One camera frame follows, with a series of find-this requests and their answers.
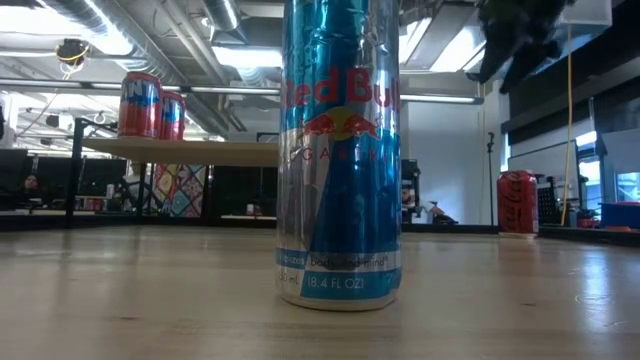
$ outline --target tripod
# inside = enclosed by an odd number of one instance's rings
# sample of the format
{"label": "tripod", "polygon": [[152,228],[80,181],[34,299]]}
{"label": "tripod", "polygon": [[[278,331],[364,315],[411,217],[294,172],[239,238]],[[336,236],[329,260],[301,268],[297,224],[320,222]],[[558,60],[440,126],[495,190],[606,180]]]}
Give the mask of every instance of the tripod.
{"label": "tripod", "polygon": [[493,173],[491,168],[491,153],[493,153],[493,139],[496,134],[489,132],[489,142],[487,143],[487,155],[489,156],[489,206],[491,206],[491,226],[495,225],[493,220]]}

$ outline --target energy drink can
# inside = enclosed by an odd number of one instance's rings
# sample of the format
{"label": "energy drink can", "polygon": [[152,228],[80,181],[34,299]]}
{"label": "energy drink can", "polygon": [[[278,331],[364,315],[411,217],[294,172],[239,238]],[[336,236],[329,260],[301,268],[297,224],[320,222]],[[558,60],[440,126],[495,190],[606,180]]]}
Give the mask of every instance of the energy drink can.
{"label": "energy drink can", "polygon": [[186,105],[180,94],[165,92],[162,96],[160,140],[182,140]]}
{"label": "energy drink can", "polygon": [[162,85],[142,72],[129,72],[122,81],[118,136],[157,139],[162,126]]}
{"label": "energy drink can", "polygon": [[384,307],[402,274],[398,2],[290,0],[284,19],[276,287]]}

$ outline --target black stand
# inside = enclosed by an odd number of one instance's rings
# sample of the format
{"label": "black stand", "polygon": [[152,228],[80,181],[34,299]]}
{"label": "black stand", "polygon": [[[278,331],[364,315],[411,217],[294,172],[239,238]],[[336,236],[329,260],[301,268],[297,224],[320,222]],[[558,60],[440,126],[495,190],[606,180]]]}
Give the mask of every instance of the black stand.
{"label": "black stand", "polygon": [[78,193],[78,183],[80,182],[80,172],[82,170],[82,137],[84,136],[85,126],[82,118],[75,119],[71,151],[71,169],[69,171],[67,201],[65,204],[65,222],[67,229],[70,229],[72,226],[73,211],[76,206],[76,194]]}
{"label": "black stand", "polygon": [[147,163],[140,164],[140,184],[138,186],[138,199],[136,199],[136,219],[141,221],[142,208],[144,207],[144,186],[146,185]]}
{"label": "black stand", "polygon": [[493,220],[493,170],[491,167],[491,154],[493,153],[493,139],[496,134],[489,132],[489,142],[487,143],[487,155],[489,156],[489,206],[491,206],[491,226],[494,225]]}

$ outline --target window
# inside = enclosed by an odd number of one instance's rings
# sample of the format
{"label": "window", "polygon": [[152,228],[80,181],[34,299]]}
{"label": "window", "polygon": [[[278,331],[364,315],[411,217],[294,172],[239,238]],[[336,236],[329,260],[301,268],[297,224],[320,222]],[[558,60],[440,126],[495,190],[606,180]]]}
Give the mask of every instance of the window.
{"label": "window", "polygon": [[618,174],[616,176],[616,200],[640,201],[640,173]]}
{"label": "window", "polygon": [[588,210],[595,210],[600,214],[602,202],[602,187],[600,186],[600,160],[597,156],[580,159],[580,176],[588,180],[584,183],[582,198],[583,206]]}

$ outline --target can bottom rim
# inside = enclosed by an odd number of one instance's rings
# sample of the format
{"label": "can bottom rim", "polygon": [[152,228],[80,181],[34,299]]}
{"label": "can bottom rim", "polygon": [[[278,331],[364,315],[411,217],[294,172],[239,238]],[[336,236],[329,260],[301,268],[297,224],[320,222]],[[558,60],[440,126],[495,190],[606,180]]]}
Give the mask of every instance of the can bottom rim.
{"label": "can bottom rim", "polygon": [[328,310],[328,311],[371,311],[379,310],[387,305],[391,304],[396,299],[396,291],[392,291],[389,295],[369,300],[319,300],[309,299],[300,296],[287,294],[285,292],[280,293],[280,297],[290,304],[315,309],[315,310]]}

